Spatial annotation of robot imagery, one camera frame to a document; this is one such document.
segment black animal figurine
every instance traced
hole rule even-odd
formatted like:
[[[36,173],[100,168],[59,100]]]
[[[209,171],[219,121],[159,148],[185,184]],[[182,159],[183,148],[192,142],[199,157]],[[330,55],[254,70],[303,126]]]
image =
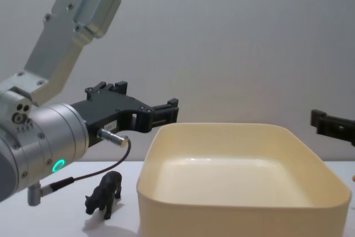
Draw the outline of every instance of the black animal figurine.
[[[91,196],[85,196],[86,213],[92,215],[96,208],[104,210],[104,219],[110,219],[114,198],[121,198],[122,175],[119,172],[107,172]]]

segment plastic container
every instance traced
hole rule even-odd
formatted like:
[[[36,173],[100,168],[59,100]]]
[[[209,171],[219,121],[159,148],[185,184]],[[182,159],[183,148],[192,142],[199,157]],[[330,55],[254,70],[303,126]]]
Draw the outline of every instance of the plastic container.
[[[285,128],[162,127],[137,183],[142,237],[340,237],[351,191]]]

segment cable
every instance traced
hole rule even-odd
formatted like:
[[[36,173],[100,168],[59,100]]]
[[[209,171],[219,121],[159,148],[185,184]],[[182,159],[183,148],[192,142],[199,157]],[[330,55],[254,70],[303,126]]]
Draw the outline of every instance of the cable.
[[[84,175],[84,176],[79,176],[77,178],[69,177],[69,178],[57,181],[55,183],[48,184],[48,185],[46,185],[46,186],[44,186],[42,188],[42,196],[46,196],[48,194],[51,194],[51,193],[53,193],[53,192],[65,187],[65,186],[68,186],[69,184],[72,184],[75,181],[83,180],[83,179],[86,179],[86,178],[90,178],[90,177],[99,175],[101,173],[107,172],[108,170],[117,167],[119,164],[121,164],[128,157],[128,155],[129,155],[129,153],[131,151],[132,143],[131,143],[131,140],[129,138],[127,139],[127,144],[128,144],[128,146],[127,146],[126,153],[123,155],[123,157],[120,160],[118,160],[112,166],[109,166],[109,167],[107,167],[105,169],[99,170],[98,172],[93,172],[93,173],[90,173],[90,174],[87,174],[87,175]]]
[[[98,172],[93,172],[93,173],[90,173],[90,174],[87,174],[87,175],[84,175],[84,176],[80,176],[80,177],[74,178],[74,181],[83,180],[83,179],[86,179],[86,178],[90,178],[90,177],[92,177],[92,176],[99,175],[99,174],[101,174],[101,173],[107,172],[108,170],[117,167],[119,164],[121,164],[121,163],[128,157],[128,155],[129,155],[129,153],[130,153],[130,151],[131,151],[131,146],[132,146],[131,140],[128,139],[127,142],[128,142],[127,151],[126,151],[126,153],[124,154],[124,156],[123,156],[117,163],[113,164],[112,166],[110,166],[110,167],[108,167],[108,168],[105,168],[105,169],[103,169],[103,170],[100,170],[100,171],[98,171]]]

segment white wall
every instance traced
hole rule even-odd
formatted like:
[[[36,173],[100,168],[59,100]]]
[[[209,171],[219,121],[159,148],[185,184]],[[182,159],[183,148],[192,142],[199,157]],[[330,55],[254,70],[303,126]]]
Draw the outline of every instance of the white wall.
[[[53,3],[0,0],[1,79],[24,66]],[[180,122],[277,124],[323,159],[355,159],[355,147],[309,125],[314,108],[355,118],[354,18],[354,0],[122,0],[55,102],[126,80],[147,104],[179,98]],[[130,134],[130,159],[144,158],[154,134]],[[84,159],[119,155],[105,143]]]

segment tabletop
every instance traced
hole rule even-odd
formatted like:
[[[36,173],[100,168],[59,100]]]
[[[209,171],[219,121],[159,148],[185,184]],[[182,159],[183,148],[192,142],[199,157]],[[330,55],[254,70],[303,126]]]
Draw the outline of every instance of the tabletop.
[[[67,177],[77,177],[108,167],[113,162],[77,162],[43,179],[42,186]],[[102,175],[74,184],[42,198],[39,206],[27,205],[27,191],[0,203],[0,236],[20,237],[139,237],[140,220],[136,183],[143,162],[124,162],[121,200],[116,201],[110,220],[96,211],[85,213],[85,195],[91,195]],[[327,165],[355,192],[355,162],[327,162]],[[350,204],[343,237],[355,236],[355,199]]]

